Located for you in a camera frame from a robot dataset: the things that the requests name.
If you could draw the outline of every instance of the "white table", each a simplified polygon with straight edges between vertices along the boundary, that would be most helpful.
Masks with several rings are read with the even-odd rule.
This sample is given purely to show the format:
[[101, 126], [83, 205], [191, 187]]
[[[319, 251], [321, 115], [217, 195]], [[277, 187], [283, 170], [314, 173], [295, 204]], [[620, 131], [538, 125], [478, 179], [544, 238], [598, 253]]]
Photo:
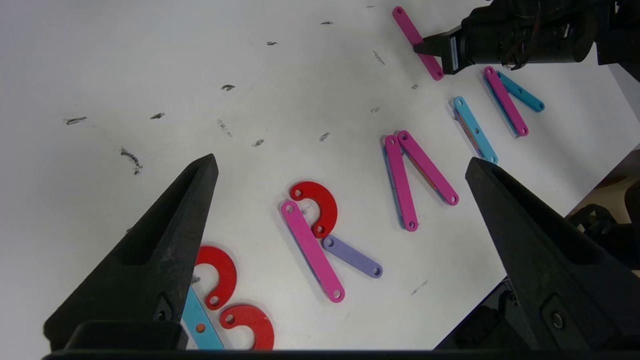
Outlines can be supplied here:
[[[505, 276], [464, 179], [474, 152], [448, 99], [466, 98], [499, 165], [560, 214], [640, 142], [640, 125], [592, 51], [580, 64], [510, 74], [547, 105], [536, 114], [516, 102], [530, 130], [516, 139], [482, 66], [430, 78], [391, 18], [397, 5], [426, 36], [486, 2], [1, 5], [4, 353], [44, 355], [44, 320], [177, 174], [210, 152], [220, 176], [203, 242], [234, 259], [230, 304], [263, 309], [276, 348], [436, 346]], [[221, 90], [227, 84], [235, 88]], [[446, 206], [407, 163], [416, 233], [398, 224], [381, 154], [380, 138], [400, 129], [461, 198]], [[120, 147], [140, 160], [141, 174]], [[346, 289], [340, 304], [325, 298], [278, 212], [304, 179], [333, 193], [334, 234], [384, 266], [374, 280], [329, 256]], [[310, 222], [316, 214], [311, 206]], [[200, 294], [206, 282], [196, 285]], [[231, 347], [250, 343], [249, 331], [219, 332]]]

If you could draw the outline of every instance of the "red curved piece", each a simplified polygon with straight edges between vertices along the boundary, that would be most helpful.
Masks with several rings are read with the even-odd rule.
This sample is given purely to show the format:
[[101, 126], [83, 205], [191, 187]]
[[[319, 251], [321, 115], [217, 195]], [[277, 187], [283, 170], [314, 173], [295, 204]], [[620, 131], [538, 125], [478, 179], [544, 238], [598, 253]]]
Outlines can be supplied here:
[[289, 195], [295, 201], [311, 199], [320, 207], [320, 217], [311, 227], [316, 238], [322, 239], [331, 233], [335, 222], [338, 221], [338, 205], [333, 195], [324, 186], [313, 181], [295, 184]]
[[275, 336], [269, 318], [255, 306], [234, 305], [220, 314], [220, 325], [225, 329], [247, 326], [253, 330], [251, 350], [273, 350]]
[[211, 310], [224, 306], [236, 289], [236, 266], [226, 252], [213, 246], [201, 246], [196, 265], [209, 264], [218, 271], [218, 285], [205, 298], [205, 305]]

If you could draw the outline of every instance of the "black marker stain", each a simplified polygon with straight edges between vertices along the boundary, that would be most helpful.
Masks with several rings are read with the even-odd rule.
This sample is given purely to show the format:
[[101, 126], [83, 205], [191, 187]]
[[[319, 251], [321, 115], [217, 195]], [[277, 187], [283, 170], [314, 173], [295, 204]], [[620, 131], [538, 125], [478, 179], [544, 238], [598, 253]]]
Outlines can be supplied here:
[[306, 208], [302, 208], [300, 210], [300, 212], [302, 213], [302, 215], [306, 215], [307, 214], [307, 210], [309, 210], [309, 208], [311, 208], [311, 205], [307, 206]]
[[382, 58], [380, 57], [380, 55], [378, 55], [378, 53], [376, 51], [373, 52], [373, 55], [376, 56], [376, 59], [378, 59], [379, 63], [381, 63], [382, 65], [386, 65], [385, 62], [382, 60]]
[[86, 119], [87, 119], [86, 116], [85, 117], [76, 117], [76, 118], [73, 118], [73, 119], [65, 119], [65, 124], [66, 125], [73, 125], [73, 124], [79, 123], [80, 121], [85, 121]]
[[135, 157], [133, 154], [127, 151], [127, 149], [125, 149], [124, 147], [120, 148], [120, 155], [126, 156], [129, 159], [129, 161], [131, 161], [135, 165], [135, 167], [133, 168], [134, 175], [140, 174], [140, 169], [142, 169], [143, 166], [140, 165], [140, 161], [138, 161], [137, 157]]
[[416, 288], [416, 289], [411, 293], [410, 297], [414, 296], [414, 295], [415, 295], [415, 293], [417, 293], [417, 292], [418, 292], [418, 290], [420, 290], [423, 286], [427, 285], [427, 283], [428, 283], [428, 282], [429, 282], [429, 281], [427, 280], [427, 281], [423, 282], [423, 283], [422, 283], [422, 285], [418, 286], [418, 287], [417, 287], [417, 288]]
[[229, 131], [229, 129], [227, 129], [227, 126], [225, 125], [224, 122], [222, 122], [222, 120], [218, 119], [218, 126], [220, 126], [220, 129], [227, 135], [229, 135], [230, 138], [234, 137], [231, 132]]

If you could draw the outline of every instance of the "purple plastic bar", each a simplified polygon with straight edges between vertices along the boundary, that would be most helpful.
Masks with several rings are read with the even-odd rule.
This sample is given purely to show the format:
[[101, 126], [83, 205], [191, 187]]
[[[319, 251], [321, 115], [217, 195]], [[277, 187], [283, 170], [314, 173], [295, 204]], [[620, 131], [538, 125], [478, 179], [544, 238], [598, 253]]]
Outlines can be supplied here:
[[422, 147], [415, 142], [411, 134], [407, 130], [402, 130], [398, 132], [396, 136], [404, 151], [409, 155], [409, 158], [418, 166], [431, 186], [440, 194], [441, 198], [449, 205], [453, 206], [457, 204], [460, 200], [458, 193], [456, 193], [456, 190], [453, 190], [453, 187], [451, 187], [442, 173], [436, 168], [436, 165], [429, 159], [429, 156], [424, 153]]
[[382, 276], [382, 266], [380, 264], [333, 235], [329, 235], [322, 240], [322, 247], [369, 277], [377, 279]]
[[505, 115], [507, 115], [507, 121], [511, 123], [517, 136], [527, 136], [529, 134], [529, 128], [527, 124], [522, 120], [522, 116], [513, 104], [513, 101], [509, 97], [507, 90], [504, 88], [502, 81], [498, 78], [495, 70], [491, 66], [484, 68], [484, 78], [491, 87], [498, 105], [502, 108]]
[[[411, 19], [409, 19], [409, 15], [406, 14], [406, 11], [403, 8], [397, 6], [393, 11], [393, 16], [396, 20], [396, 23], [400, 27], [400, 30], [402, 30], [411, 45], [422, 43], [422, 36], [420, 36], [418, 29], [415, 28], [415, 26], [411, 22]], [[444, 78], [444, 73], [442, 72], [442, 68], [440, 67], [440, 64], [438, 63], [438, 60], [436, 60], [436, 58], [427, 54], [417, 55], [420, 60], [422, 60], [422, 63], [427, 68], [427, 71], [435, 81], [440, 81], [442, 80], [442, 78]]]
[[418, 216], [415, 214], [409, 179], [404, 169], [402, 147], [395, 135], [389, 135], [385, 138], [385, 151], [387, 152], [391, 177], [396, 187], [397, 205], [403, 226], [407, 231], [416, 231], [418, 229]]
[[344, 288], [324, 255], [322, 247], [320, 247], [316, 237], [311, 232], [311, 228], [309, 228], [298, 205], [293, 201], [287, 201], [282, 204], [280, 212], [324, 293], [332, 302], [343, 301]]

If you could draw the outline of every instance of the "pink plastic bar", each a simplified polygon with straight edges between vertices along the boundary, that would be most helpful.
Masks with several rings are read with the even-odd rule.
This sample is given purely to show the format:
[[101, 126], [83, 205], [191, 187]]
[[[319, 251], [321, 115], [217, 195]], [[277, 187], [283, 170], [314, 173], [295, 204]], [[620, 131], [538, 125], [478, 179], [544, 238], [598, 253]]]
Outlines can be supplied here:
[[418, 216], [415, 214], [409, 179], [407, 179], [406, 170], [404, 169], [402, 148], [395, 135], [389, 135], [385, 138], [385, 151], [387, 152], [387, 161], [396, 190], [396, 200], [403, 226], [407, 231], [416, 231], [418, 229]]
[[484, 68], [484, 78], [491, 87], [495, 99], [498, 101], [498, 105], [502, 108], [504, 114], [507, 115], [507, 121], [513, 126], [516, 135], [527, 136], [529, 134], [529, 128], [527, 124], [524, 123], [524, 120], [522, 120], [520, 112], [516, 109], [516, 106], [513, 104], [509, 94], [507, 94], [507, 90], [504, 88], [502, 81], [498, 78], [493, 67], [487, 66]]
[[320, 243], [311, 232], [311, 228], [298, 205], [293, 201], [287, 201], [282, 204], [280, 212], [329, 300], [332, 302], [344, 300], [344, 288], [335, 275], [331, 264], [324, 256]]
[[452, 206], [457, 204], [460, 200], [458, 193], [456, 193], [456, 190], [453, 190], [449, 182], [444, 178], [438, 168], [436, 168], [436, 165], [433, 164], [431, 159], [429, 159], [429, 156], [424, 153], [422, 147], [415, 142], [411, 134], [406, 130], [402, 130], [398, 132], [396, 136], [400, 145], [402, 145], [403, 149], [409, 155], [409, 158], [414, 161], [420, 171], [427, 177], [427, 180], [443, 200]]
[[[406, 14], [406, 11], [403, 8], [397, 6], [393, 11], [393, 16], [400, 27], [400, 30], [402, 30], [411, 45], [422, 43], [422, 36], [420, 36], [418, 29], [415, 28], [411, 19], [409, 19], [409, 15]], [[444, 78], [444, 73], [442, 72], [442, 68], [436, 58], [426, 54], [417, 55], [420, 57], [420, 60], [422, 60], [422, 63], [435, 81], [440, 81]]]

